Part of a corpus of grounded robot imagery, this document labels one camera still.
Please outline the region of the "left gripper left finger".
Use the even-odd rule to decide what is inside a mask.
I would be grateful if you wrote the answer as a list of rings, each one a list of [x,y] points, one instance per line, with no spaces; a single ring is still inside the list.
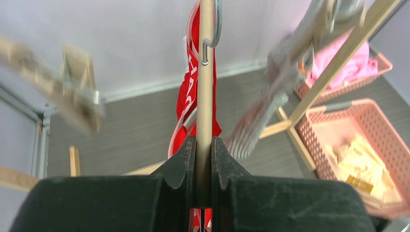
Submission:
[[[53,177],[29,192],[12,232],[193,231],[195,137],[149,175]]]

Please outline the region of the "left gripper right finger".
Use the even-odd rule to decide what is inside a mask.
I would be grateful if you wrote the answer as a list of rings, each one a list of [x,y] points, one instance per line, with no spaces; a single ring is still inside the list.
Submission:
[[[357,192],[339,181],[251,175],[222,139],[211,145],[215,232],[373,232]]]

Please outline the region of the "red underwear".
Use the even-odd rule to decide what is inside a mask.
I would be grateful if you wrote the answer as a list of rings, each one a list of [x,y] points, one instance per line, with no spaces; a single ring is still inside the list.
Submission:
[[[197,0],[189,16],[186,36],[184,37],[187,52],[187,68],[184,80],[179,88],[176,102],[177,124],[171,136],[168,146],[167,158],[172,157],[180,148],[187,135],[196,135],[196,112],[197,106],[197,76],[199,67],[199,36],[200,36],[200,0]],[[213,61],[213,116],[212,136],[221,134],[220,125],[216,119],[216,61]],[[205,209],[201,214],[200,209],[194,210],[194,232],[199,232],[204,227],[205,232],[212,231],[212,209]]]

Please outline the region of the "cream underwear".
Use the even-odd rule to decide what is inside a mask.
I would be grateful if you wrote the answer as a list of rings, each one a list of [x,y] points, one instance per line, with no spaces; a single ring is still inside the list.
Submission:
[[[356,134],[346,144],[325,145],[325,150],[337,180],[353,186],[366,204],[375,208],[402,204],[386,165],[364,137]]]

